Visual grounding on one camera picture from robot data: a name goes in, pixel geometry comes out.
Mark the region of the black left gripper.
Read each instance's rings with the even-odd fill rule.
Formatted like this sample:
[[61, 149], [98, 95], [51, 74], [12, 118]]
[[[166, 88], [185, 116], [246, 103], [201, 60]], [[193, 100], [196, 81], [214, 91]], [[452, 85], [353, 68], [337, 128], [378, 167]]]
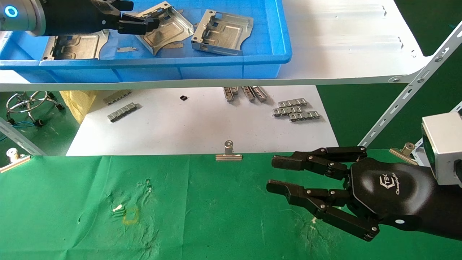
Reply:
[[132, 11], [130, 0], [46, 0], [43, 2], [45, 36], [90, 34], [111, 29], [124, 35], [145, 35], [160, 20], [121, 14]]

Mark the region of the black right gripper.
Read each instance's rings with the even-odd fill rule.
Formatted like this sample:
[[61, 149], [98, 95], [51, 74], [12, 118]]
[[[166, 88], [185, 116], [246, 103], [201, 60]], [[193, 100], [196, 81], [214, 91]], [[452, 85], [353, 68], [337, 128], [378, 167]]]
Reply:
[[[267, 181], [267, 191], [284, 196], [290, 205], [305, 208], [317, 219], [367, 242], [379, 234], [378, 223], [404, 231], [422, 230], [428, 219], [425, 208], [436, 187], [431, 169], [366, 157], [367, 148], [363, 146], [275, 155], [271, 165], [277, 169], [307, 170], [336, 180], [345, 179], [351, 171], [352, 194], [348, 190], [304, 188], [272, 179]], [[354, 164], [349, 171], [343, 163]], [[364, 218], [340, 209], [348, 205]]]

